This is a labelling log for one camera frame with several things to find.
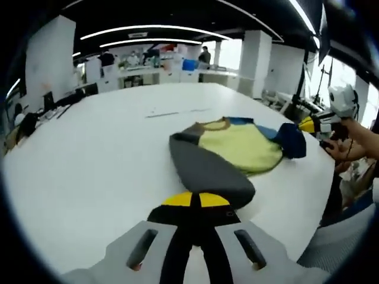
yellow fabric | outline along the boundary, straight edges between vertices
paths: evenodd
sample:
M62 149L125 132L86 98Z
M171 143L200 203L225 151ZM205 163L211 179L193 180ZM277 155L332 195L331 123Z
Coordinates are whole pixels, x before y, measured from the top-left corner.
M199 146L220 155L247 175L265 172L279 163L280 145L269 141L253 124L232 124L224 130L209 130L222 128L225 123L206 124Z

robotic arm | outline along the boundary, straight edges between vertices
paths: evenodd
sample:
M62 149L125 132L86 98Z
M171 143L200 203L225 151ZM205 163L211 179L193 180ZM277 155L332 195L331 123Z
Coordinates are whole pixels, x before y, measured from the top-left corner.
M359 112L358 94L351 85L329 88L330 108L305 118L299 128L322 135L340 126L344 118L356 118Z

person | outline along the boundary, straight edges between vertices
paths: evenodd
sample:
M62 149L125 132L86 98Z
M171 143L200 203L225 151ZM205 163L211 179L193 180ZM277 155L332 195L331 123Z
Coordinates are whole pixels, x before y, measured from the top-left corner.
M130 66L137 66L140 64L140 59L136 55L136 52L133 51L131 55L126 59L127 63L129 63Z
M350 118L342 120L341 124L348 130L351 140L345 140L344 143L325 140L330 144L330 147L326 147L325 150L336 160L337 165L323 219L335 217L342 212L342 194L339 189L341 178L339 174L346 171L351 162L363 157L375 160L379 159L379 147L377 147L379 145L379 134L372 132L359 124L358 121ZM379 163L375 165L374 172L370 177L369 186L375 177L379 177Z
M14 127L19 126L19 124L24 120L25 115L23 114L23 106L17 103L14 106Z
M211 62L211 54L208 51L208 47L203 46L203 52L199 56L199 61L204 62L206 64L210 64Z

white pillar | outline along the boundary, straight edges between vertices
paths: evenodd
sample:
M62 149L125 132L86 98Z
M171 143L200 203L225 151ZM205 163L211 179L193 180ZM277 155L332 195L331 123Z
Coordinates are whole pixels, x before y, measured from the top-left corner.
M369 84L357 75L355 79L355 91L358 95L358 103L359 103L358 122L359 123L362 122L363 113L365 112L365 109L366 109L367 98L368 98L368 87L369 87Z
M28 42L25 84L29 111L43 106L43 95L53 92L54 101L72 87L75 22L63 17L50 21Z
M239 73L253 80L252 97L262 98L271 55L272 38L263 31L246 31Z
M221 52L221 41L216 42L216 48L214 49L214 65L219 65Z

curved light strip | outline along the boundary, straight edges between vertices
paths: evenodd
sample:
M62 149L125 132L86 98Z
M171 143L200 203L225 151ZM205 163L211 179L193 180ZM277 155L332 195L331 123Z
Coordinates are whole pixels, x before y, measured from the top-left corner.
M245 15L249 16L251 19L257 21L258 23L260 23L261 25L263 25L267 30L269 30L270 32L272 32L273 34L275 34L281 40L282 43L284 42L284 39L280 35L278 35L278 33L276 33L272 28L270 28L268 25L266 25L264 22L262 22L260 19L256 18L255 16L253 16L249 12L246 12L244 9L241 9L241 8L239 8L236 5L233 5L233 4L229 3L229 2L226 2L225 0L217 0L217 1L219 1L221 3L224 3L225 5L228 5L229 7L232 7L234 9L240 11L241 13L244 13Z
M7 98L11 92L14 90L14 88L16 88L17 84L20 82L20 79L17 79L17 81L13 84L13 86L11 86L11 88L9 89L8 93L7 93L7 96L5 98Z
M110 30L98 31L97 33L93 33L93 34L89 34L89 35L86 35L84 37L81 37L81 40L85 40L85 39L90 38L90 37L95 37L95 36L98 36L100 34L112 33L114 31L135 30L138 28L173 28L176 30L195 31L198 33L209 34L211 36L220 37L220 38L223 38L225 40L231 40L232 39L232 38L226 37L225 35L222 35L222 34L212 33L211 31L199 30L197 28L180 27L178 25L131 25L129 27L111 28Z
M178 40L175 38L140 38L138 40L123 40L123 41L116 41L115 43L102 44L102 45L100 45L100 47L114 46L116 44L123 44L123 43L140 43L142 41L177 41L179 43L193 43L193 44L201 44L202 43L200 41Z
M313 34L316 34L316 32L312 26L312 23L310 22L307 14L304 12L304 10L300 6L300 4L296 0L289 0L289 1L291 2L292 6L295 8L297 13L299 14L301 19L303 20L303 22L307 26L308 30L310 30Z

